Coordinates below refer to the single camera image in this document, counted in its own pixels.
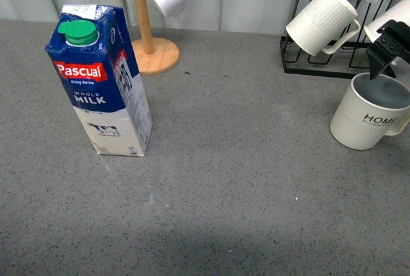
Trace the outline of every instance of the cow illustration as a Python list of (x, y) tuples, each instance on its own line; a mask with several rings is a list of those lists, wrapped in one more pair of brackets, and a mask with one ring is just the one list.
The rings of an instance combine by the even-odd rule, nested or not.
[(99, 132), (100, 135), (103, 136), (120, 136), (117, 128), (115, 126), (98, 126), (97, 124), (92, 124), (89, 122), (87, 124), (90, 127), (95, 127), (95, 129)]

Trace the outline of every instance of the wooden pole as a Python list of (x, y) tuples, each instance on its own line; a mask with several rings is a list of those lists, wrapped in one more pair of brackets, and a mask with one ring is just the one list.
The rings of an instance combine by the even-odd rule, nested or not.
[(154, 53), (154, 43), (152, 42), (152, 31), (149, 24), (147, 0), (135, 0), (135, 5), (140, 21), (143, 51), (146, 55), (151, 55)]

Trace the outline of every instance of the milk carton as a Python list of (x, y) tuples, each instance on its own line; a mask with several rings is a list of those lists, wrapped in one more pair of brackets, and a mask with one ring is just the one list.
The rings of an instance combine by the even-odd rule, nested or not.
[(97, 153), (143, 156), (152, 120), (123, 9), (65, 5), (45, 50)]

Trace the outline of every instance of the home mug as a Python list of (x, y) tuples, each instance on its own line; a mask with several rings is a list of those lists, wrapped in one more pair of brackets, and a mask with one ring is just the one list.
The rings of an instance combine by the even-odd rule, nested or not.
[[(314, 56), (320, 51), (333, 54), (360, 31), (356, 17), (356, 9), (347, 0), (312, 0), (286, 26), (286, 30), (292, 40), (308, 54)], [(352, 23), (356, 25), (352, 31), (343, 35), (332, 47), (326, 47)]]
[(356, 150), (372, 148), (384, 135), (401, 133), (410, 121), (410, 90), (384, 74), (353, 77), (331, 121), (332, 135)]

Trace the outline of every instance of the speckled gray surface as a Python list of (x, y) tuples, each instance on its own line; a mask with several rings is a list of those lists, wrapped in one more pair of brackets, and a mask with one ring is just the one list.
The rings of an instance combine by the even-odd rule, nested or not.
[(348, 80), (284, 74), (278, 37), (156, 31), (181, 59), (143, 78), (146, 156), (98, 156), (53, 29), (0, 21), (1, 275), (410, 274), (410, 127), (337, 143)]

